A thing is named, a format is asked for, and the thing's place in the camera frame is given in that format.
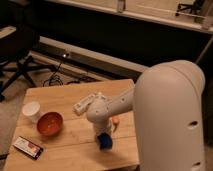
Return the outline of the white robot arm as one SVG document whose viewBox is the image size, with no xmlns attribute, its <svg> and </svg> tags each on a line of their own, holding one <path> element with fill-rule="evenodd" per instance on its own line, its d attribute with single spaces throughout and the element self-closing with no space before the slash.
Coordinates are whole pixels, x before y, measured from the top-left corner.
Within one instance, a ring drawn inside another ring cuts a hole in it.
<svg viewBox="0 0 213 171">
<path fill-rule="evenodd" d="M 204 74 L 192 62 L 157 64 L 114 99 L 95 99 L 86 117 L 101 130 L 110 117 L 132 111 L 141 171 L 205 171 L 204 87 Z"/>
</svg>

